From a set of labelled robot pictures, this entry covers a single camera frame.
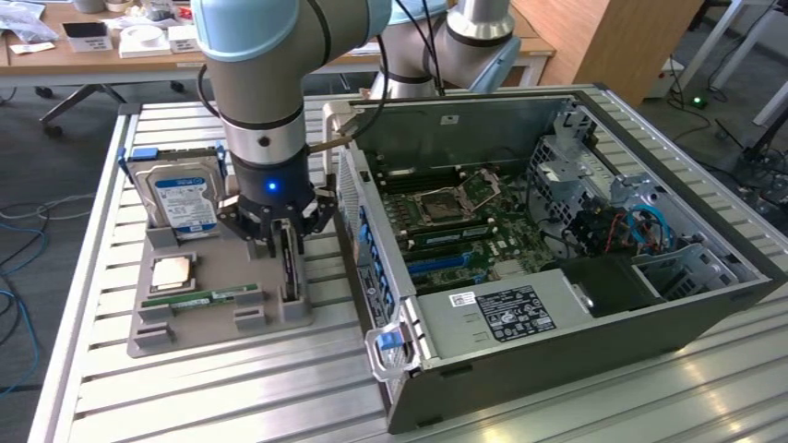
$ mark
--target white table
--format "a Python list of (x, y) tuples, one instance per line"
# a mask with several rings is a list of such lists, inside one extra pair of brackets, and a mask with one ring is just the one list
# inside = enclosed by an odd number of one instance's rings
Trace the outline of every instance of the white table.
[[(788, 270), (788, 253), (776, 243), (780, 234), (755, 211), (732, 199), (731, 191), (610, 91), (588, 86), (584, 92)], [(355, 97), (310, 98), (310, 143), (323, 139), (323, 103)], [(307, 241), (316, 306), (310, 327), (128, 357), (146, 211), (119, 172), (118, 151), (134, 146), (190, 149), (223, 139), (222, 124), (199, 103), (144, 105), (139, 114), (119, 117), (31, 442), (786, 441), (786, 293), (730, 317), (676, 353), (391, 436), (332, 227)], [(630, 156), (616, 155), (622, 147), (611, 137), (599, 140), (598, 149), (623, 174), (643, 171)], [(311, 167), (320, 183), (320, 157), (311, 159)]]

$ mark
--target white box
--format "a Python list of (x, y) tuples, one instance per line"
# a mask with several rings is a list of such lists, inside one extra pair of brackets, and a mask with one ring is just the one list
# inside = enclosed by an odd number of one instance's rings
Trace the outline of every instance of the white box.
[(104, 23), (63, 23), (63, 30), (76, 53), (112, 49), (112, 39)]
[(170, 55), (168, 39), (156, 26), (136, 25), (120, 32), (120, 58)]
[(663, 99), (668, 95), (668, 91), (676, 83), (676, 78), (682, 76), (684, 72), (684, 65), (675, 59), (671, 65), (671, 59), (666, 61), (663, 70), (656, 76), (656, 81), (651, 87), (650, 94), (646, 96), (647, 99)]
[(171, 26), (168, 28), (170, 49), (178, 53), (194, 53), (200, 50), (198, 45), (198, 27), (195, 25)]

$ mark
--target ram module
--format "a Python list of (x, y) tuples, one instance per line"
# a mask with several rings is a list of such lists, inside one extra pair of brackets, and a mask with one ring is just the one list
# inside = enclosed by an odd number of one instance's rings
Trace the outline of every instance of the ram module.
[(168, 297), (154, 298), (143, 302), (143, 307), (170, 305), (172, 309), (188, 309), (231, 302), (236, 295), (250, 291), (258, 291), (256, 284), (235, 286), (232, 288), (216, 291), (198, 291), (195, 293), (183, 293)]
[(498, 228), (487, 221), (467, 221), (406, 231), (408, 250), (467, 243), (491, 237)]

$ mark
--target motherboard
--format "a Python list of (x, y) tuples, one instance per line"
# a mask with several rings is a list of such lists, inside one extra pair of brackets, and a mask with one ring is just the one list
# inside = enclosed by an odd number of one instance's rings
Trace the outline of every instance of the motherboard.
[(378, 176), (383, 205), (419, 295), (555, 263), (518, 191), (494, 166)]

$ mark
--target blue hard drive label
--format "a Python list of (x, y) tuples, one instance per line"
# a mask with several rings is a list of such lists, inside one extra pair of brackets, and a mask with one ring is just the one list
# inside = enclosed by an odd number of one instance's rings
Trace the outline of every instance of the blue hard drive label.
[(179, 233), (200, 233), (218, 226), (214, 203), (206, 197), (208, 184), (202, 177), (156, 182), (156, 194), (170, 226)]

